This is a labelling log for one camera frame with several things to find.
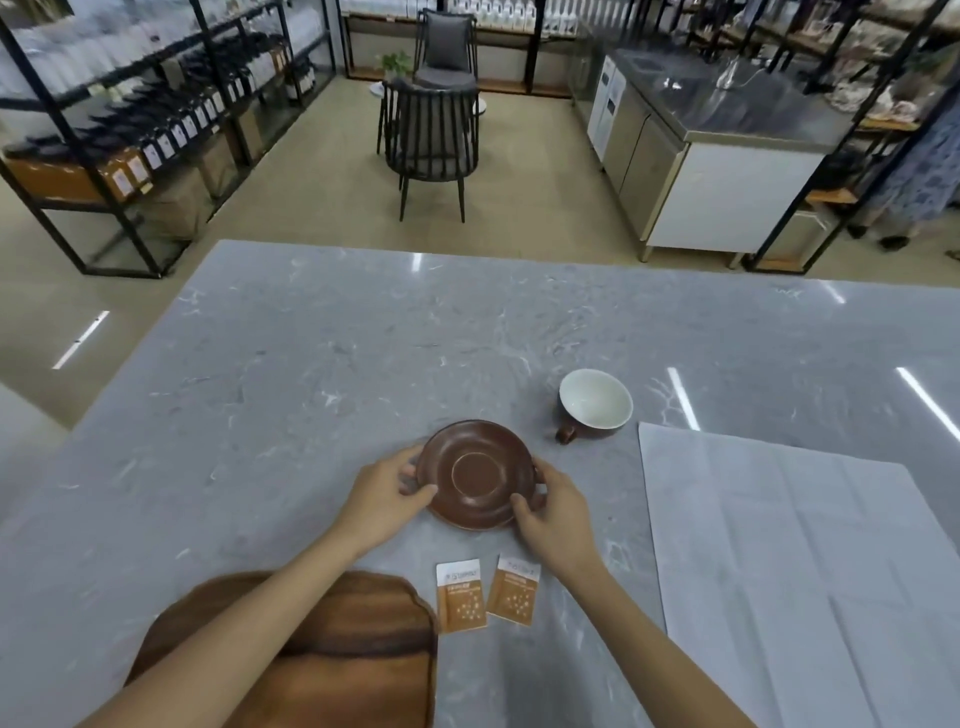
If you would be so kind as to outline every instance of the brown saucer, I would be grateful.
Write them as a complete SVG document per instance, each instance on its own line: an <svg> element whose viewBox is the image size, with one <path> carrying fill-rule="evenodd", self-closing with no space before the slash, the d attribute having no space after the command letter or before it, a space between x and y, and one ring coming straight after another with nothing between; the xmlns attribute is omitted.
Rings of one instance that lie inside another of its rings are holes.
<svg viewBox="0 0 960 728"><path fill-rule="evenodd" d="M513 432L497 423L464 420L448 425L423 446L417 461L420 486L440 489L430 510L442 521L485 531L514 519L510 495L528 500L537 489L534 461Z"/></svg>

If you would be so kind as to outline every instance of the orange packet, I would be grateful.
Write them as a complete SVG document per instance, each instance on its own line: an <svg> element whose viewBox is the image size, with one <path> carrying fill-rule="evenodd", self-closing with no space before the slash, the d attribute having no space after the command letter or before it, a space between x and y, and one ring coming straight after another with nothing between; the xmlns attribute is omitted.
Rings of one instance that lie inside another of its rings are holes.
<svg viewBox="0 0 960 728"><path fill-rule="evenodd" d="M487 626L480 559L437 565L437 613L441 634Z"/></svg>
<svg viewBox="0 0 960 728"><path fill-rule="evenodd" d="M490 587L487 611L529 627L534 621L534 602L539 584L540 564L500 556Z"/></svg>

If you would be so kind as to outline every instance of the ceramic cup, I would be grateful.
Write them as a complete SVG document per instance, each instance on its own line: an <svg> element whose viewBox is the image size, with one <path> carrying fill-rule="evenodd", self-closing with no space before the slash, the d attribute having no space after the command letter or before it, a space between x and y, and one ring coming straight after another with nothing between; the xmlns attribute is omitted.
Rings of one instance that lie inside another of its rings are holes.
<svg viewBox="0 0 960 728"><path fill-rule="evenodd" d="M557 442L566 445L581 434L610 434L630 421L634 400L615 376L598 369L578 369L560 382L563 424Z"/></svg>

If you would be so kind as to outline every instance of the tile floor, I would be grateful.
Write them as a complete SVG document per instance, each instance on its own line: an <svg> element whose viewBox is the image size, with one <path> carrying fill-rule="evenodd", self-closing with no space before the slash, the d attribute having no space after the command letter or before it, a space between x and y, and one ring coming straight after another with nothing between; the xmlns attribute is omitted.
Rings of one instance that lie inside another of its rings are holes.
<svg viewBox="0 0 960 728"><path fill-rule="evenodd" d="M465 225L455 184L413 182L406 220L397 221L396 176L374 154L377 101L366 84L337 79L161 281L82 277L4 185L0 383L72 426L221 238L639 265L569 102L486 98L483 156L467 180ZM960 213L951 212L895 255L866 239L838 241L813 276L960 287L960 263L942 255L958 227ZM656 251L650 265L726 271L726 260ZM103 310L110 311L105 322L53 371Z"/></svg>

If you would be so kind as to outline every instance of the black metal chair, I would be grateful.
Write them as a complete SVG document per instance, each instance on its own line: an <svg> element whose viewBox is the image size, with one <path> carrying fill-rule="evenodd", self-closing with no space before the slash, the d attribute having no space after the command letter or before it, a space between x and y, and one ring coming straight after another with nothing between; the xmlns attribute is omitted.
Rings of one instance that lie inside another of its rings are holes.
<svg viewBox="0 0 960 728"><path fill-rule="evenodd" d="M417 13L414 82L424 88L477 83L477 19L461 12Z"/></svg>
<svg viewBox="0 0 960 728"><path fill-rule="evenodd" d="M400 222L410 180L457 182L465 223L464 178L477 168L477 88L421 88L403 79L384 83L387 165L400 175Z"/></svg>

